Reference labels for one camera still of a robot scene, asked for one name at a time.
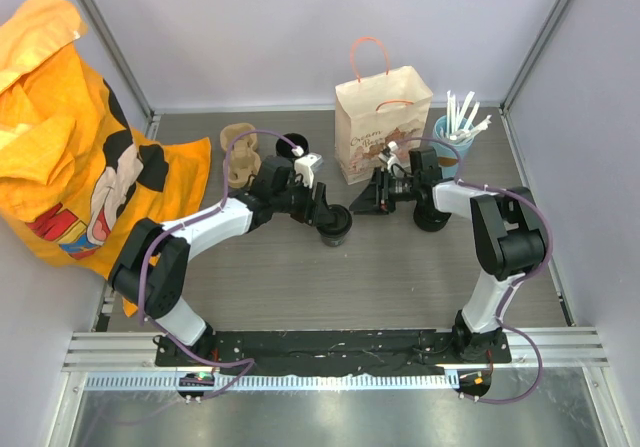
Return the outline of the paper bag with orange handles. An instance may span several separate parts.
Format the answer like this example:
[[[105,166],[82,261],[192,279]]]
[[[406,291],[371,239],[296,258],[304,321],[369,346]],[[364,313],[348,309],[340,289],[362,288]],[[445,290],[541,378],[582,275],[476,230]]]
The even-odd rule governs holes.
[[[381,48],[384,71],[365,77],[356,66],[359,44],[370,41]],[[382,42],[361,37],[351,46],[355,79],[335,87],[335,158],[347,184],[368,179],[379,165],[378,155],[390,142],[408,164],[408,150],[423,136],[433,93],[412,66],[392,68]]]

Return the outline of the black cup lid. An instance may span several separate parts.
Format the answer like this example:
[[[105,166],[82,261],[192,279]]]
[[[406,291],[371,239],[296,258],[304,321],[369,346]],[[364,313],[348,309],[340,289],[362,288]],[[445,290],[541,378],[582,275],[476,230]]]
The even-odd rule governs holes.
[[[344,235],[349,232],[352,227],[352,216],[347,208],[339,204],[331,204],[328,206],[328,212],[331,219],[322,222],[317,230],[325,236]]]

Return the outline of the orange cartoon cloth bag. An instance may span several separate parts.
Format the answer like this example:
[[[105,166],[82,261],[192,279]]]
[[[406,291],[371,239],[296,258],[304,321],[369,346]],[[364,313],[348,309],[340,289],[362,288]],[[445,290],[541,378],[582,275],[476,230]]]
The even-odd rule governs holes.
[[[40,259],[107,277],[135,223],[195,213],[208,139],[166,145],[133,129],[78,53],[67,0],[26,0],[1,28],[1,214]]]

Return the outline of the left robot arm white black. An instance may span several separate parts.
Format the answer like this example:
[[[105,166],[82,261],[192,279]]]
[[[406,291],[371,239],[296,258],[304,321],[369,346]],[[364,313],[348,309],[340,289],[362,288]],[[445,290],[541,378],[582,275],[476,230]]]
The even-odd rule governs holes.
[[[165,223],[148,218],[132,228],[108,277],[143,318],[155,323],[190,365],[212,363],[214,331],[182,295],[189,262],[202,252],[288,214],[300,223],[327,227],[336,221],[326,187],[315,182],[322,156],[295,160],[269,156],[248,187],[214,206]]]

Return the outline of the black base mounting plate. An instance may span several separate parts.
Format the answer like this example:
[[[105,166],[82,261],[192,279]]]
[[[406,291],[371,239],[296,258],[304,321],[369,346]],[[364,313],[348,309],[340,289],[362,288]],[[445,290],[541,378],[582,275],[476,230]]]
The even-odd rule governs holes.
[[[446,365],[512,360],[505,334],[463,355],[452,332],[435,329],[218,331],[195,353],[220,363],[222,374],[236,375],[238,363],[252,359],[251,376],[275,377],[430,375]]]

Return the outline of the light blue straw tin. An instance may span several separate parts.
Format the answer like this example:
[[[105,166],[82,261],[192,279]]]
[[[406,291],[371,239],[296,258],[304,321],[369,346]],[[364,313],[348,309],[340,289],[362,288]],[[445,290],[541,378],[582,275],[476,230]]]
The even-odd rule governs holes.
[[[431,142],[430,145],[435,149],[439,166],[444,178],[453,178],[458,172],[460,161],[464,160],[471,146],[472,139],[464,139],[459,142],[450,140],[446,136],[447,116],[440,117],[434,124],[432,137],[437,142]]]

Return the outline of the single black coffee cup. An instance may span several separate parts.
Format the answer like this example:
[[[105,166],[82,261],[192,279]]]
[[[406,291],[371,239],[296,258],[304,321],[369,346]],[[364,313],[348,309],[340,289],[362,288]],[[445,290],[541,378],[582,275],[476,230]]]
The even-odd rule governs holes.
[[[320,234],[321,241],[328,247],[338,247],[345,242],[346,236],[349,233],[350,228],[329,228],[318,227],[317,231]]]

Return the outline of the black cup with lid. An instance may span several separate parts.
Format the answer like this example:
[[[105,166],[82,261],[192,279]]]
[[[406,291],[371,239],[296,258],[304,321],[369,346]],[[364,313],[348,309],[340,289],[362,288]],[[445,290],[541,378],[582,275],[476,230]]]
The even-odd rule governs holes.
[[[438,232],[448,223],[451,213],[439,211],[433,204],[417,203],[413,211],[415,225],[425,232]]]

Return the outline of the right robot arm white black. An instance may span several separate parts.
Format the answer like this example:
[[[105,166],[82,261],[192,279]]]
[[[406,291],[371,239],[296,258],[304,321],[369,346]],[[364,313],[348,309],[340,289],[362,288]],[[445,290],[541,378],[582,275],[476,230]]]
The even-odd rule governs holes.
[[[549,237],[526,188],[492,191],[445,178],[432,147],[409,151],[410,170],[397,162],[392,147],[376,167],[349,210],[358,215],[386,215],[399,202],[415,203],[413,220],[426,232],[443,229],[453,215],[471,222],[481,271],[466,305],[452,327],[451,350],[472,362],[499,344],[506,308],[527,275],[547,257]]]

